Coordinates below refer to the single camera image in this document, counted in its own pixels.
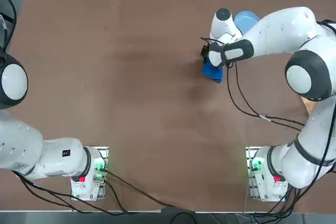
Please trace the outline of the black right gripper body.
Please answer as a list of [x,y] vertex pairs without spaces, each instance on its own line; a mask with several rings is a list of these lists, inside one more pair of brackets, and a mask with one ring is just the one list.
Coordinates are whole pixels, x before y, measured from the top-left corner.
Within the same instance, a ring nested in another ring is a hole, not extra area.
[[208,62],[209,46],[210,46],[210,43],[208,42],[207,45],[203,45],[202,47],[201,56],[203,58],[203,63]]

